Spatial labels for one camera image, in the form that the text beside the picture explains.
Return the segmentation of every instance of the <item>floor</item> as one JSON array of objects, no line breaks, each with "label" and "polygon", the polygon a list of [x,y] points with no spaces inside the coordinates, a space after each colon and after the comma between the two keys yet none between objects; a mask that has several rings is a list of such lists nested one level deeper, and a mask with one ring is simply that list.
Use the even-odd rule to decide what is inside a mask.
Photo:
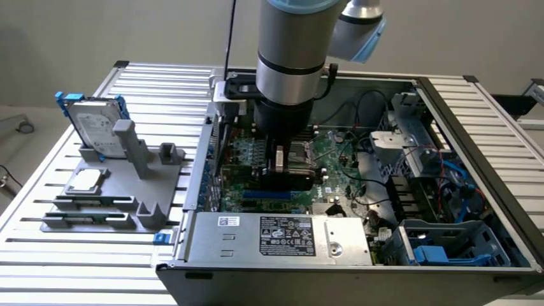
[{"label": "floor", "polygon": [[[29,117],[34,131],[19,134],[13,130],[0,134],[0,164],[23,184],[63,133],[67,119],[57,108],[0,106],[0,120],[19,113]],[[0,214],[9,203],[10,199],[0,194]]]}]

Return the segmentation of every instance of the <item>warning label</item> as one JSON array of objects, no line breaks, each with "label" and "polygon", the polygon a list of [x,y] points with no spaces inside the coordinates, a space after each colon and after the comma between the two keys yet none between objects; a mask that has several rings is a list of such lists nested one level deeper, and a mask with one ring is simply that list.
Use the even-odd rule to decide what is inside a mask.
[{"label": "warning label", "polygon": [[261,217],[258,251],[263,256],[314,256],[311,218]]}]

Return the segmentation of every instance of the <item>motherboard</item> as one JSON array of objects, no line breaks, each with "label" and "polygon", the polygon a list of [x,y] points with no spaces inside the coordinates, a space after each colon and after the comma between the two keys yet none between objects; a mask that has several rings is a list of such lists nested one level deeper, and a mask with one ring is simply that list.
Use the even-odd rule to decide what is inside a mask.
[{"label": "motherboard", "polygon": [[362,183],[355,180],[357,139],[351,132],[326,130],[309,140],[293,141],[289,166],[314,169],[319,179],[307,191],[271,192],[258,190],[253,179],[255,169],[265,167],[265,140],[245,130],[237,131],[221,169],[221,211],[325,214],[337,204],[347,216],[359,216],[365,208],[353,201],[363,194]]}]

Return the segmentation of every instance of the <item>gray plastic holder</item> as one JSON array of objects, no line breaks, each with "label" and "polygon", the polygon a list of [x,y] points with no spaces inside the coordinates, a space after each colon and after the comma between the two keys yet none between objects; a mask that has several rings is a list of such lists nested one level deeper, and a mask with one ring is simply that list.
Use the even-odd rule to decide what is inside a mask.
[{"label": "gray plastic holder", "polygon": [[138,178],[145,179],[149,176],[149,167],[146,166],[149,150],[146,149],[145,142],[137,139],[134,122],[127,119],[117,120],[113,126],[113,133],[121,141],[126,159],[134,166]]},{"label": "gray plastic holder", "polygon": [[153,203],[150,205],[149,210],[145,206],[145,203],[139,202],[139,206],[137,207],[135,211],[135,217],[145,228],[159,228],[163,226],[163,223],[166,221],[166,216],[159,211],[157,203]]}]

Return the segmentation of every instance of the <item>slotted aluminum surface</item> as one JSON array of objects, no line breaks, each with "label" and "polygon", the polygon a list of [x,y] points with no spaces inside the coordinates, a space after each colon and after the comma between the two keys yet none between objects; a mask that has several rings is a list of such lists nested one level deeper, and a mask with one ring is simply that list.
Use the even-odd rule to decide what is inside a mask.
[{"label": "slotted aluminum surface", "polygon": [[[171,224],[181,220],[190,159],[209,103],[209,70],[130,63],[125,69],[111,70],[94,93],[94,96],[122,94],[130,118],[137,123],[138,137],[145,139],[147,145],[174,142],[186,151],[187,160],[181,168],[169,213]],[[445,95],[453,95],[449,101],[455,102],[458,108],[473,101],[481,110],[489,110],[485,100],[477,98],[462,78],[433,76],[431,80],[438,90],[458,89],[455,92],[441,91]],[[497,117],[485,118],[487,120],[482,122],[489,124],[499,122]],[[478,118],[459,116],[459,119]],[[482,128],[477,135],[485,135],[485,131],[489,133],[489,129]],[[38,230],[39,218],[51,207],[50,200],[59,193],[79,161],[79,140],[71,132],[69,128],[63,133],[0,217],[0,305],[174,305],[150,267],[158,260],[167,259],[171,246],[153,246],[150,234],[41,233]],[[503,136],[497,136],[493,145],[485,145],[486,151],[494,152],[489,157],[498,158],[495,164],[502,164],[499,159],[509,158],[511,150],[515,154],[525,154],[522,147],[501,147]],[[505,143],[515,144],[513,139],[507,140]],[[499,170],[509,177],[521,177],[509,168]],[[534,177],[542,178],[538,173],[534,173]],[[522,184],[507,182],[511,186]],[[525,201],[523,205],[535,211],[538,203],[538,200]],[[538,296],[525,301],[498,300],[491,305],[535,305],[531,302]]]},{"label": "slotted aluminum surface", "polygon": [[463,79],[439,78],[431,78],[430,83],[535,227],[544,232],[541,148],[478,84],[467,83]]}]

